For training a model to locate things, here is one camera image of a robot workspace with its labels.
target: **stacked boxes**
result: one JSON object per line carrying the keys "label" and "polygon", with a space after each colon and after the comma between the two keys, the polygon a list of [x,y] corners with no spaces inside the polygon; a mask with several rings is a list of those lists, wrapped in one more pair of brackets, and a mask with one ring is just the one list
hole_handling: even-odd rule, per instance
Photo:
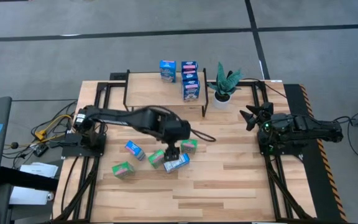
{"label": "stacked boxes", "polygon": [[134,174],[135,169],[132,165],[129,164],[129,162],[123,162],[122,164],[113,166],[112,172],[117,178],[123,179],[128,175]]}
{"label": "stacked boxes", "polygon": [[184,140],[180,144],[180,149],[182,153],[195,153],[197,150],[197,140],[189,139]]}
{"label": "stacked boxes", "polygon": [[181,85],[183,101],[197,100],[200,94],[200,81],[197,76],[197,62],[181,63]]}
{"label": "stacked boxes", "polygon": [[139,161],[141,161],[146,156],[144,151],[139,146],[135,145],[135,143],[132,141],[128,141],[128,143],[125,145],[125,148],[131,152]]}
{"label": "stacked boxes", "polygon": [[164,168],[167,171],[167,173],[171,173],[172,171],[177,170],[186,164],[189,164],[189,162],[190,162],[190,158],[185,153],[185,154],[180,155],[179,159],[176,161],[170,161],[170,162],[164,163]]}
{"label": "stacked boxes", "polygon": [[177,81],[177,62],[161,60],[160,61],[160,74],[161,79],[164,82],[176,82]]}
{"label": "stacked boxes", "polygon": [[149,156],[149,162],[154,167],[154,169],[157,169],[161,164],[164,163],[164,151],[160,149]]}

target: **wooden tabletop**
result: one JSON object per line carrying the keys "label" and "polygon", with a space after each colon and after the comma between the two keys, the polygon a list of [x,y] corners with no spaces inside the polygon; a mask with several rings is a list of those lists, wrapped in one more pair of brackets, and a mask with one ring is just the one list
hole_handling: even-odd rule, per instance
{"label": "wooden tabletop", "polygon": [[127,106],[204,106],[204,73],[198,72],[200,93],[197,100],[184,102],[181,89],[181,73],[177,72],[177,82],[167,83],[161,80],[159,73],[130,73],[128,76]]}
{"label": "wooden tabletop", "polygon": [[[267,83],[285,94],[282,83]],[[94,103],[96,85],[96,81],[83,82],[76,111]],[[209,102],[212,102],[213,91],[208,91]],[[286,98],[269,88],[267,93],[269,101],[274,103],[275,113],[289,113]],[[124,88],[113,88],[109,108],[125,110],[123,96]],[[217,110],[210,104],[205,118],[202,118],[198,107],[170,108],[182,119],[187,119],[193,129],[217,139],[216,142],[199,139],[196,154],[190,155],[190,164],[170,174],[162,166],[155,170],[147,159],[138,161],[124,149],[125,143],[132,140],[149,156],[158,149],[165,149],[165,145],[132,128],[109,125],[106,149],[98,171],[91,222],[273,221],[266,168],[256,139],[257,128],[246,131],[246,123],[239,114],[239,110],[247,110],[246,105],[253,103],[250,88],[244,86],[234,93],[228,109]],[[78,159],[68,182],[64,207],[77,191],[82,160]],[[293,156],[282,156],[282,160],[289,191],[305,211],[315,217],[303,164]],[[69,158],[63,163],[53,206],[55,217],[60,214],[62,193],[73,161],[74,158]],[[120,180],[113,176],[111,167],[124,161],[129,161],[136,173]],[[278,197],[281,215],[285,217],[279,190]],[[80,218],[85,215],[87,198],[86,192]]]}

